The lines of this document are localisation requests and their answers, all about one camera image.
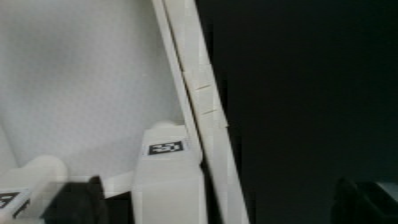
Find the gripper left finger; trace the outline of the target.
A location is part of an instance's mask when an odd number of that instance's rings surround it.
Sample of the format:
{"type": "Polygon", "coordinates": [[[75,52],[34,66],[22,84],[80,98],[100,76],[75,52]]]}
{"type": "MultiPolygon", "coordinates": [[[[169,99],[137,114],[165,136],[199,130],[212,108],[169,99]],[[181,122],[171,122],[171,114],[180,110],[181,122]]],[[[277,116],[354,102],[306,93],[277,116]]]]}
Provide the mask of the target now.
{"type": "Polygon", "coordinates": [[[98,176],[87,182],[68,182],[43,212],[45,224],[109,224],[103,183],[98,176]]]}

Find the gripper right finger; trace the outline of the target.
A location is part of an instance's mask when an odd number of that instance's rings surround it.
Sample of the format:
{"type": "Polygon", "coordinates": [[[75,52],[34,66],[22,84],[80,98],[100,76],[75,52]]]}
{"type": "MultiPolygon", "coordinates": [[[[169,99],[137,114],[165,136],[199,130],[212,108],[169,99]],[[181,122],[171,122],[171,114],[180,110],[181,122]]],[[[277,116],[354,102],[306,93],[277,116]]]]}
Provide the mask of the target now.
{"type": "Polygon", "coordinates": [[[331,224],[398,224],[398,183],[338,180],[331,224]]]}

